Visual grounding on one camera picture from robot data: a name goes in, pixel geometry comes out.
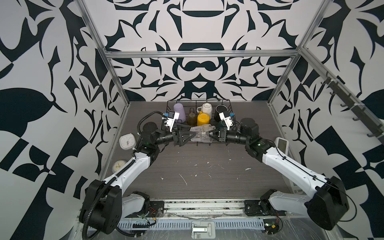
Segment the clear glass cup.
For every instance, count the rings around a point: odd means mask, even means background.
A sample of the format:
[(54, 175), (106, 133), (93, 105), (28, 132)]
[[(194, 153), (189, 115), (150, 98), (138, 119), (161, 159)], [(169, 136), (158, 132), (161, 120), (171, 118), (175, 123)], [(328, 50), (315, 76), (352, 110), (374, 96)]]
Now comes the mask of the clear glass cup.
[(194, 132), (196, 135), (191, 139), (191, 142), (212, 143), (213, 138), (209, 135), (209, 131), (215, 129), (216, 127), (211, 124), (192, 127), (190, 132)]

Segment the olive green glass cup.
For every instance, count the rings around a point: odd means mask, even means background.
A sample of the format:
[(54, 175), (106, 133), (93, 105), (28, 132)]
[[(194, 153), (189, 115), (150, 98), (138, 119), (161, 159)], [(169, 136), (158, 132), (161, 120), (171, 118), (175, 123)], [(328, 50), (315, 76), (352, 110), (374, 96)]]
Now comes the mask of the olive green glass cup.
[(190, 112), (187, 117), (187, 124), (189, 126), (195, 127), (197, 126), (197, 115), (194, 112)]

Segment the black mug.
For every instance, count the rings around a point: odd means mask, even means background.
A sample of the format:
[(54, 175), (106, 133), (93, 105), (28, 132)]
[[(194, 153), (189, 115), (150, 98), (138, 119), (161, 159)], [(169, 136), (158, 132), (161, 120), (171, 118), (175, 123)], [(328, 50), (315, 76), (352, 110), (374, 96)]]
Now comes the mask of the black mug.
[(215, 108), (214, 120), (216, 122), (221, 121), (220, 113), (228, 111), (228, 108), (225, 105), (217, 105)]

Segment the yellow mug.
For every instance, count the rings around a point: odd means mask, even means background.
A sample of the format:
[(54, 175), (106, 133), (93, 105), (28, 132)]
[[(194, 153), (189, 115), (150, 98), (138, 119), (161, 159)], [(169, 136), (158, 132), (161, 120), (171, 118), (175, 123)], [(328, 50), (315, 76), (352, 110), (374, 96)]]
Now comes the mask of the yellow mug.
[(200, 112), (197, 117), (197, 126), (202, 126), (210, 123), (210, 116), (207, 113)]

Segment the white faceted mug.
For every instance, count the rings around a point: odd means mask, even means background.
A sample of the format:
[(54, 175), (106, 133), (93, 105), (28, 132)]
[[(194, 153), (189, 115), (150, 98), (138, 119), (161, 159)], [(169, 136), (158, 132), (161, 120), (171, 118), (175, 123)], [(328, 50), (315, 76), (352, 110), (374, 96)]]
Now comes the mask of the white faceted mug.
[(203, 103), (200, 107), (197, 107), (197, 112), (207, 114), (210, 119), (212, 118), (213, 106), (210, 103)]

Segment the lilac plastic cup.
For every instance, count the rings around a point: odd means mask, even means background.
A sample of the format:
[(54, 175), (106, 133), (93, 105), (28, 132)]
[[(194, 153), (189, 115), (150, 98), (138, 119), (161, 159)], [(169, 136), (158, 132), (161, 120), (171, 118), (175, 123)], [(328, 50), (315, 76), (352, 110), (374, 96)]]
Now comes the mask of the lilac plastic cup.
[(186, 113), (183, 104), (181, 103), (176, 103), (173, 106), (174, 112), (179, 113), (179, 118), (176, 120), (176, 123), (182, 124), (186, 122)]

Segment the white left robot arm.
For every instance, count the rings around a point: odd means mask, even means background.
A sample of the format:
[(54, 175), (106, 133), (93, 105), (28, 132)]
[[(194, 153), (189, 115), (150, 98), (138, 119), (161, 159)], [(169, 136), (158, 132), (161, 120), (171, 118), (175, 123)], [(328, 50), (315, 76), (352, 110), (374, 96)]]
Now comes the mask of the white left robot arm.
[(150, 208), (150, 197), (141, 192), (133, 192), (128, 197), (123, 193), (133, 181), (157, 159), (160, 145), (183, 146), (196, 136), (185, 125), (177, 124), (170, 130), (161, 130), (149, 122), (144, 125), (140, 138), (133, 151), (133, 157), (106, 179), (94, 180), (86, 189), (86, 197), (81, 208), (79, 221), (83, 223), (82, 238), (91, 240), (96, 236), (88, 234), (93, 228), (97, 233), (110, 234), (121, 218), (132, 214), (145, 217)]

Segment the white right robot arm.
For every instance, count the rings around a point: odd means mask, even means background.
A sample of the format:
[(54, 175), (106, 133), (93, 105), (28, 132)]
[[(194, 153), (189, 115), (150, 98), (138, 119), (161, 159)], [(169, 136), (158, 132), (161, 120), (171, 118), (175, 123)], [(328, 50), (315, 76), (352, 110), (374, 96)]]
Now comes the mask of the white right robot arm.
[(339, 178), (327, 178), (290, 158), (273, 141), (260, 136), (259, 126), (253, 119), (242, 119), (239, 131), (221, 127), (209, 131), (207, 136), (226, 144), (244, 145), (251, 157), (281, 173), (306, 194), (301, 197), (273, 192), (267, 197), (273, 209), (309, 217), (327, 231), (332, 230), (350, 209), (345, 185)]

